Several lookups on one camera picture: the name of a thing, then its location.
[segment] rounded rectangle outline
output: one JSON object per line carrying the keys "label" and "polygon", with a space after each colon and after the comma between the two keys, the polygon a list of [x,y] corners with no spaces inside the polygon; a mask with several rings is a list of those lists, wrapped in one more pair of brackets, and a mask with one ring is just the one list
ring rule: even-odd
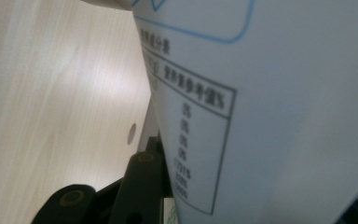
{"label": "rounded rectangle outline", "polygon": [[[132,3],[132,8],[134,8],[139,1],[140,0],[135,0]],[[203,33],[197,32],[197,31],[187,30],[185,28],[177,27],[174,25],[165,24],[165,23],[158,22],[158,21],[152,21],[148,18],[137,16],[135,13],[133,14],[133,17],[134,17],[134,19],[136,19],[138,21],[148,22],[153,25],[156,25],[156,26],[159,26],[159,27],[162,27],[165,29],[169,29],[169,30],[172,30],[175,32],[179,32],[179,33],[182,33],[185,35],[192,35],[192,36],[195,36],[198,38],[202,38],[202,39],[206,39],[206,40],[210,40],[210,41],[218,42],[218,43],[222,43],[222,44],[233,44],[233,43],[239,41],[240,39],[242,39],[245,36],[245,34],[247,33],[249,25],[251,23],[254,6],[255,6],[255,0],[250,0],[248,8],[247,8],[246,16],[245,16],[245,21],[243,23],[242,28],[236,35],[232,36],[231,38],[223,38],[223,37],[214,36],[214,35],[206,35],[206,34],[203,34]]]}

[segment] light wood grain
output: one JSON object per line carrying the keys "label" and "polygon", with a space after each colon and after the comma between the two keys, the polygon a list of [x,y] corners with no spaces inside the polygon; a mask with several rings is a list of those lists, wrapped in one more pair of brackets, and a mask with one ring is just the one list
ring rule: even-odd
{"label": "light wood grain", "polygon": [[0,223],[30,223],[64,186],[122,177],[149,98],[130,12],[0,1]]}

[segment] printed label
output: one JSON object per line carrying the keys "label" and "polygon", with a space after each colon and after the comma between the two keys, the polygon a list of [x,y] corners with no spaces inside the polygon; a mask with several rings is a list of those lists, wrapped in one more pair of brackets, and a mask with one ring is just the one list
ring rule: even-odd
{"label": "printed label", "polygon": [[190,206],[212,214],[236,92],[170,62],[145,45],[144,57],[152,89],[164,88],[159,97],[177,102],[171,107],[175,116],[170,120],[178,127],[170,145],[176,153],[167,158],[174,169],[172,188]]}

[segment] white paper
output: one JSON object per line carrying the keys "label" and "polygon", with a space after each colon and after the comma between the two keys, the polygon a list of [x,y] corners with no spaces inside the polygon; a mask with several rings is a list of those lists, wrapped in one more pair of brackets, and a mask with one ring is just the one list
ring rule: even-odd
{"label": "white paper", "polygon": [[164,224],[178,224],[178,217],[176,214],[175,200],[173,198],[164,199]]}
{"label": "white paper", "polygon": [[334,223],[358,192],[358,1],[132,10],[180,222]]}

